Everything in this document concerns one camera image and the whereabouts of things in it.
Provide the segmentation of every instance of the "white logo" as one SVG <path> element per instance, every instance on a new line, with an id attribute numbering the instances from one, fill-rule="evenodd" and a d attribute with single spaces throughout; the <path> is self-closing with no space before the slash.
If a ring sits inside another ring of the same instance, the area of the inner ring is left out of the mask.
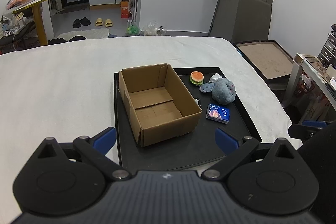
<path id="1" fill-rule="evenodd" d="M 172 175 L 166 173 L 166 174 L 162 175 L 162 177 L 163 177 L 164 179 L 170 179 L 170 178 L 172 177 Z"/>

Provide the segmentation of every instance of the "blue gripper pad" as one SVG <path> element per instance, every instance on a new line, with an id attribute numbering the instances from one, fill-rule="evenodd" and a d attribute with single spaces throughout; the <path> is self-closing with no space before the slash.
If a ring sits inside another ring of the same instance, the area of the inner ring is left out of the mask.
<path id="1" fill-rule="evenodd" d="M 215 141 L 217 146 L 225 153 L 225 155 L 229 155 L 239 148 L 238 141 L 219 128 L 215 131 Z"/>
<path id="2" fill-rule="evenodd" d="M 324 121 L 303 121 L 302 125 L 309 127 L 321 127 L 321 128 L 327 127 L 327 124 Z"/>
<path id="3" fill-rule="evenodd" d="M 101 132 L 101 136 L 93 143 L 93 148 L 105 155 L 114 146 L 117 139 L 117 132 L 114 127 L 109 127 Z"/>

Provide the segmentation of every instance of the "toy hamburger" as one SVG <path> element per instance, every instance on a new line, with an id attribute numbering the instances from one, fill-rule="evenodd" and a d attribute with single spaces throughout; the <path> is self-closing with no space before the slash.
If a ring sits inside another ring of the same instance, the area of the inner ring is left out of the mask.
<path id="1" fill-rule="evenodd" d="M 190 75 L 190 82 L 196 85 L 203 85 L 204 76 L 199 71 L 193 71 Z"/>

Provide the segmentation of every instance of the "blue tissue pack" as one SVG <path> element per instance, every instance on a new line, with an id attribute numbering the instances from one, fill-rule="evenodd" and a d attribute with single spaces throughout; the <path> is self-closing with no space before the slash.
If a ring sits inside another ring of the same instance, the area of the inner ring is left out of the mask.
<path id="1" fill-rule="evenodd" d="M 223 106 L 209 104 L 206 118 L 218 122 L 228 123 L 230 119 L 230 110 Z"/>

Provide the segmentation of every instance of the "white blanket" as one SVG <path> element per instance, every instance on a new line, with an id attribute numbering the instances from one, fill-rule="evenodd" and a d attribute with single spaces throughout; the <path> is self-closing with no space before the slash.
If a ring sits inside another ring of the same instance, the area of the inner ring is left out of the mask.
<path id="1" fill-rule="evenodd" d="M 47 136 L 71 142 L 114 126 L 113 79 L 123 68 L 159 63 L 219 67 L 264 142 L 289 138 L 278 99 L 228 41 L 212 37 L 118 37 L 0 56 L 0 223 L 19 213 L 12 183 Z M 295 148 L 299 140 L 291 140 Z M 118 163 L 117 146 L 107 156 Z"/>

